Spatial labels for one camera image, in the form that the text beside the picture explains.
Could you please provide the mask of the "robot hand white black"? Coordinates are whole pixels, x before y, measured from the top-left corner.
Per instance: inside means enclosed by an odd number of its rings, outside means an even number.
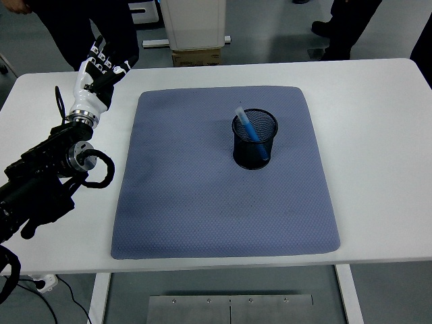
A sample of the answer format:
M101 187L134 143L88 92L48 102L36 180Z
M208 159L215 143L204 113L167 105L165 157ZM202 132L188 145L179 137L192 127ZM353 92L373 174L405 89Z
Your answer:
M82 122L95 128L101 114L111 105L115 85L138 61L133 55L120 57L110 43L102 46L103 37L93 43L87 58L81 63L74 86L74 104L68 113L70 122Z

